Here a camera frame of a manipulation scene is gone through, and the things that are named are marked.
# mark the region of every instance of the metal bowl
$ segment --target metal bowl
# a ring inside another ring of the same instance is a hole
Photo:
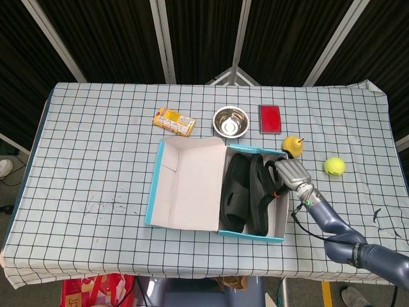
[[[227,106],[219,109],[213,116],[213,127],[221,136],[239,138],[250,127],[249,117],[238,107]]]

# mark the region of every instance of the floor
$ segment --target floor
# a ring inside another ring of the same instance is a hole
[[[20,153],[18,158],[13,156],[0,156],[1,159],[10,159],[14,163],[14,170],[27,163],[27,156]],[[25,168],[22,168],[4,179],[8,185],[18,184],[22,180]],[[0,207],[13,205],[17,198],[20,185],[8,187],[0,182]],[[0,213],[0,244],[3,245],[3,239],[10,221],[10,216]],[[271,298],[276,301],[277,287],[279,278],[265,278],[265,290]],[[0,305],[4,307],[11,306],[59,306],[62,282],[45,283],[41,285],[30,285],[14,290],[7,282],[3,273],[0,274]],[[292,307],[328,307],[324,305],[322,297],[321,282],[302,278],[289,278],[288,300]],[[345,307],[341,300],[339,292],[347,283],[330,283],[332,298],[332,307]],[[353,284],[374,307],[388,307],[392,300],[393,287],[379,285],[361,285]],[[408,306],[409,293],[399,290],[397,295],[396,307]]]

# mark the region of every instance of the table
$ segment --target table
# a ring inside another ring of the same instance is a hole
[[[260,104],[280,107],[281,134],[259,133]],[[280,148],[287,135],[305,138],[302,163],[340,216],[368,242],[409,255],[409,200],[387,98],[369,81],[331,88],[59,83],[45,106],[1,253],[10,283],[18,288],[108,272],[385,283],[328,260],[322,241],[290,216],[282,244],[145,225],[158,143],[173,135],[152,125],[155,111],[167,106],[197,119],[191,137],[204,138],[215,135],[212,116],[226,105],[251,120],[244,137],[228,142]],[[341,177],[323,171],[333,155],[346,162]],[[306,212],[298,216],[323,235]]]

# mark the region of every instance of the tennis ball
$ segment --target tennis ball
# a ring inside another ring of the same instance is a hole
[[[324,170],[328,175],[339,176],[345,171],[345,162],[338,157],[331,157],[324,163]]]

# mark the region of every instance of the black slipper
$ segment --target black slipper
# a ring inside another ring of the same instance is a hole
[[[222,187],[220,216],[227,230],[243,232],[249,216],[250,161],[236,153],[231,158]]]
[[[268,233],[267,207],[273,201],[272,193],[275,185],[268,171],[264,167],[263,156],[253,155],[250,166],[250,212],[254,227],[254,234],[266,236]]]

